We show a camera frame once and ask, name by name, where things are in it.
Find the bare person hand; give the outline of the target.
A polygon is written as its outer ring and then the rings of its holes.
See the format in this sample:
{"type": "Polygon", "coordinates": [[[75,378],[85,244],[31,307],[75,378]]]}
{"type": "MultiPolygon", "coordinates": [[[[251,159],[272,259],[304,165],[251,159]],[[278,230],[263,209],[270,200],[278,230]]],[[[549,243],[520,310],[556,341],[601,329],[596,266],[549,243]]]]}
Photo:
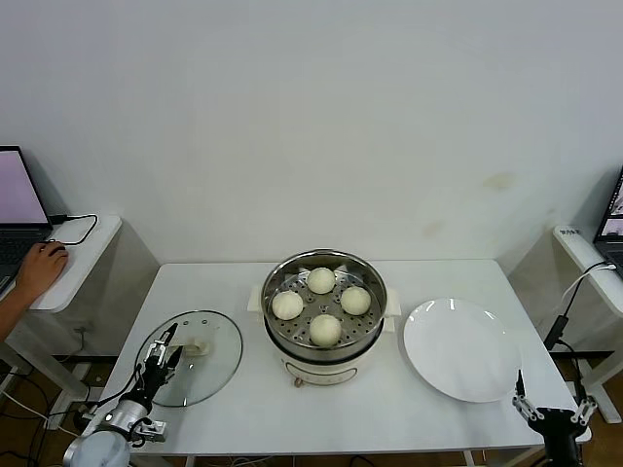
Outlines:
{"type": "Polygon", "coordinates": [[[61,242],[35,243],[21,264],[15,291],[31,305],[59,278],[68,256],[61,242]]]}

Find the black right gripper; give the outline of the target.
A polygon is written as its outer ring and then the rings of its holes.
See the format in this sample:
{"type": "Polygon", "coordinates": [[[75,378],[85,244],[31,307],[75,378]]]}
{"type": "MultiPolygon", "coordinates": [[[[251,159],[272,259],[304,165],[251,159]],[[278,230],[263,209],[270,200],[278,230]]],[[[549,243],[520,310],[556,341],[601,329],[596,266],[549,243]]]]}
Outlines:
{"type": "Polygon", "coordinates": [[[581,448],[576,442],[583,435],[594,411],[595,398],[586,395],[577,410],[536,408],[527,398],[522,371],[518,371],[512,405],[544,441],[545,457],[540,466],[582,466],[581,448]]]}

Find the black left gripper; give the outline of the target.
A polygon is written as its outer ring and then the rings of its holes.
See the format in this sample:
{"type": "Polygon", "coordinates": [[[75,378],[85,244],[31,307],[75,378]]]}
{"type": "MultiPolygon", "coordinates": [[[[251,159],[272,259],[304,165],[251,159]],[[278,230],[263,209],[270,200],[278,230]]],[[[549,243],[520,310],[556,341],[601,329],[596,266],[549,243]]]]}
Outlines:
{"type": "Polygon", "coordinates": [[[167,383],[174,374],[181,355],[182,347],[178,346],[168,357],[167,361],[159,364],[165,358],[165,352],[177,330],[178,324],[173,323],[163,331],[148,347],[144,371],[139,377],[138,394],[145,403],[152,403],[159,389],[167,383]]]}

